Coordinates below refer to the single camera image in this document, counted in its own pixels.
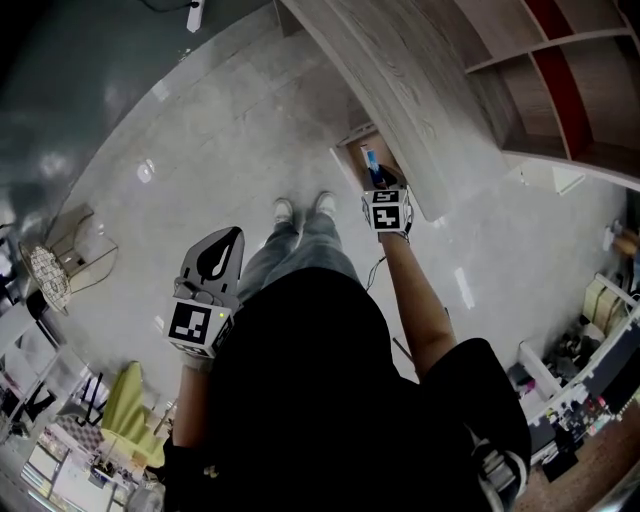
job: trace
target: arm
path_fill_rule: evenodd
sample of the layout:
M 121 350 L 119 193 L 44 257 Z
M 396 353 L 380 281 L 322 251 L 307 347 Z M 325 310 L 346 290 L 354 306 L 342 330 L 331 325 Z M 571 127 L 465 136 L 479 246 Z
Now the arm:
M 380 233 L 380 241 L 413 364 L 422 381 L 429 369 L 456 345 L 451 322 L 409 243 L 393 233 Z
M 197 448 L 207 435 L 207 407 L 209 374 L 187 365 L 182 367 L 173 444 L 183 448 Z

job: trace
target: white tile floor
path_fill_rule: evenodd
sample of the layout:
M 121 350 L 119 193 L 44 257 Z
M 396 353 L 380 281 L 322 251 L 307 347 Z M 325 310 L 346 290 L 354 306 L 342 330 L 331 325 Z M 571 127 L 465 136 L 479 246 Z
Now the white tile floor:
M 329 189 L 340 201 L 345 252 L 363 282 L 381 249 L 329 153 L 348 132 L 350 91 L 308 35 L 282 39 L 265 8 L 194 52 L 163 85 L 169 97 L 145 96 L 72 191 L 66 209 L 87 202 L 120 254 L 113 274 L 75 296 L 70 316 L 59 320 L 69 342 L 94 354 L 98 366 L 115 371 L 139 360 L 147 385 L 171 397 L 178 355 L 162 341 L 156 318 L 164 317 L 173 278 L 195 242 L 238 225 L 246 263 L 269 235 L 277 197 L 307 207 Z M 155 174 L 143 184 L 135 171 L 147 158 Z M 564 197 L 507 178 L 436 224 L 419 218 L 412 246 L 458 338 L 487 338 L 506 365 L 521 340 L 536 338 L 542 348 L 580 311 L 585 286 L 611 259 L 602 233 L 624 200 L 623 189 L 589 178 Z M 371 295 L 401 337 L 384 264 Z M 410 375 L 403 356 L 396 360 Z

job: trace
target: white sneaker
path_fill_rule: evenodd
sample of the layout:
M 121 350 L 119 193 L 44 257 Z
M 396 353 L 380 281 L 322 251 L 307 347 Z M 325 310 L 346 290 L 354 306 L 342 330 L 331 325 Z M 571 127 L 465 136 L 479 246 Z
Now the white sneaker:
M 336 196 L 331 192 L 323 192 L 316 201 L 316 213 L 324 213 L 336 220 Z
M 293 224 L 293 206 L 286 199 L 278 199 L 275 202 L 276 211 L 274 214 L 276 224 L 288 222 Z

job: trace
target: wooden board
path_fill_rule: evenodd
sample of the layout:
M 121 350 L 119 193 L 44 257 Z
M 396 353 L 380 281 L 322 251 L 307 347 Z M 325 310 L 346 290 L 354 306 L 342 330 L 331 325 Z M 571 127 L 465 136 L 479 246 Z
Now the wooden board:
M 592 32 L 625 26 L 613 0 L 555 0 L 574 32 Z
M 451 43 L 465 67 L 491 58 L 489 50 L 458 5 L 451 0 L 415 0 L 420 13 Z
M 574 158 L 593 142 L 574 77 L 560 47 L 540 50 L 532 56 L 551 95 L 569 157 Z
M 455 0 L 493 57 L 514 53 L 543 41 L 518 0 Z
M 576 161 L 602 167 L 605 173 L 617 171 L 628 178 L 634 177 L 636 181 L 640 179 L 640 151 L 594 142 L 578 155 Z
M 638 55 L 630 38 L 563 47 L 596 142 L 640 150 Z
M 573 34 L 562 11 L 555 0 L 524 0 L 529 11 L 535 16 L 538 26 L 549 39 L 558 39 Z
M 518 138 L 524 138 L 522 117 L 498 67 L 474 73 L 469 77 L 469 82 L 476 92 L 498 147 L 504 147 L 514 134 Z
M 498 66 L 528 135 L 560 137 L 549 93 L 528 55 Z
M 631 35 L 631 31 L 627 27 L 611 28 L 606 30 L 599 30 L 597 32 L 583 32 L 580 34 L 573 34 L 567 37 L 561 37 L 559 39 L 552 39 L 551 41 L 544 41 L 542 43 L 533 45 L 528 49 L 510 53 L 508 55 L 505 54 L 502 57 L 481 62 L 479 64 L 476 64 L 475 66 L 471 66 L 467 68 L 467 73 L 474 73 L 480 69 L 484 69 L 489 66 L 494 66 L 495 64 L 498 64 L 505 60 L 513 59 L 514 57 L 526 55 L 527 53 L 535 52 L 538 50 L 544 50 L 545 48 L 551 48 L 552 46 L 561 46 L 564 44 L 577 43 L 579 41 L 587 41 L 589 39 L 602 39 L 602 38 L 611 38 L 611 37 L 620 37 L 620 36 L 629 36 L 629 35 Z
M 345 77 L 427 218 L 508 172 L 463 64 L 415 0 L 283 0 Z

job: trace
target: yellow chair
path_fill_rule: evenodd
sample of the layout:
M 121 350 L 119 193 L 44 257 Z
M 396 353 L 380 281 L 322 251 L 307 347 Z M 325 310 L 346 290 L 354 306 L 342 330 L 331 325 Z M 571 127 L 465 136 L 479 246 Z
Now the yellow chair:
M 142 405 L 142 369 L 132 362 L 120 372 L 102 418 L 100 430 L 115 449 L 151 467 L 164 465 L 164 440 L 147 427 L 149 410 Z

